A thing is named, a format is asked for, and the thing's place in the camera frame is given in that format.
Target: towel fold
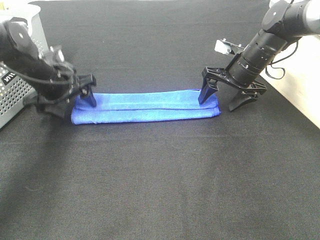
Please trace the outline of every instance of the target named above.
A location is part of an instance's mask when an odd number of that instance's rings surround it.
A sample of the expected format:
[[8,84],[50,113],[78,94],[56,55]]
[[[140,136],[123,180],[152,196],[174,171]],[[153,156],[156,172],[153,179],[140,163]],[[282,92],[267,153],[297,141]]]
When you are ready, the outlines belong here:
[[198,103],[199,89],[152,93],[94,93],[96,107],[79,96],[72,123],[102,124],[212,118],[220,114],[218,98]]

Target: black cloth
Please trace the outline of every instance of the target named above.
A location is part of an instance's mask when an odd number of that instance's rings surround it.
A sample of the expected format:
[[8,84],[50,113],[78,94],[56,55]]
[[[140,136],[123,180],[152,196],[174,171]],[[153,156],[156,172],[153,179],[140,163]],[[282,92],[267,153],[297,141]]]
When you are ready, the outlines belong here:
[[[200,88],[231,60],[215,41],[246,45],[268,3],[35,4],[95,92],[144,93]],[[220,84],[206,119],[72,125],[26,108],[0,131],[0,239],[319,239],[320,131],[266,85],[231,113]]]

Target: black cable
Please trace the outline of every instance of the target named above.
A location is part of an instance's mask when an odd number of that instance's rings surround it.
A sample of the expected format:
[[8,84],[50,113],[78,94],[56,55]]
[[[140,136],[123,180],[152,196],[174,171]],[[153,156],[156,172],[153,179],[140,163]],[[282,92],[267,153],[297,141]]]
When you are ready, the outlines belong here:
[[293,51],[290,55],[288,55],[288,56],[286,56],[286,57],[284,57],[284,58],[281,58],[280,60],[277,60],[277,61],[275,61],[275,62],[273,62],[273,61],[270,62],[269,65],[270,65],[273,69],[281,69],[281,70],[283,71],[282,77],[274,77],[274,76],[271,76],[270,73],[268,72],[268,66],[266,66],[266,68],[265,68],[265,74],[266,74],[269,78],[272,78],[272,79],[277,79],[277,80],[282,79],[282,78],[286,75],[286,70],[285,70],[283,67],[274,67],[273,64],[279,63],[279,62],[281,62],[281,61],[283,61],[283,60],[285,60],[285,59],[290,58],[293,54],[296,53],[296,51],[297,51],[297,49],[298,49],[298,46],[299,46],[299,42],[296,41],[295,49],[294,49],[294,51]]
[[24,75],[20,72],[17,72],[13,69],[11,69],[8,66],[4,66],[3,64],[0,63],[0,67],[3,69],[7,69],[9,72],[16,74],[17,76],[21,77],[24,80],[28,80],[30,82],[33,82],[35,84],[45,84],[45,85],[71,85],[72,83],[68,81],[50,81],[50,80],[43,80],[43,79],[37,79],[31,76]]

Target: blue towel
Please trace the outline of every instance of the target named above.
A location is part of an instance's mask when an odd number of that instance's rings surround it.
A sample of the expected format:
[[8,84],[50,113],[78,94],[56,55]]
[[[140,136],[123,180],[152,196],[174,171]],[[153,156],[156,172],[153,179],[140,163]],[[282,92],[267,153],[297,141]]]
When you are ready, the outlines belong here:
[[220,114],[218,98],[211,95],[199,105],[199,89],[152,93],[94,93],[96,107],[79,96],[72,110],[73,124],[157,122],[212,118]]

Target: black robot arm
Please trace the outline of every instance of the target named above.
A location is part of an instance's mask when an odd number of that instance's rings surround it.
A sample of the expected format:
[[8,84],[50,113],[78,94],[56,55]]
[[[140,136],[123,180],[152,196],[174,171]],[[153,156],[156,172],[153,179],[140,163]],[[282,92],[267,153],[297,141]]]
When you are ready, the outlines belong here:
[[320,0],[288,3],[276,2],[265,14],[261,30],[226,68],[206,67],[198,101],[203,104],[218,91],[217,82],[226,83],[238,93],[229,104],[230,111],[254,102],[267,88],[256,81],[275,56],[301,37],[320,34]]
[[26,28],[17,22],[0,23],[0,67],[34,87],[36,93],[25,97],[23,103],[35,105],[38,112],[63,117],[70,98],[79,94],[96,106],[91,89],[95,77],[77,75],[60,47],[40,54]]

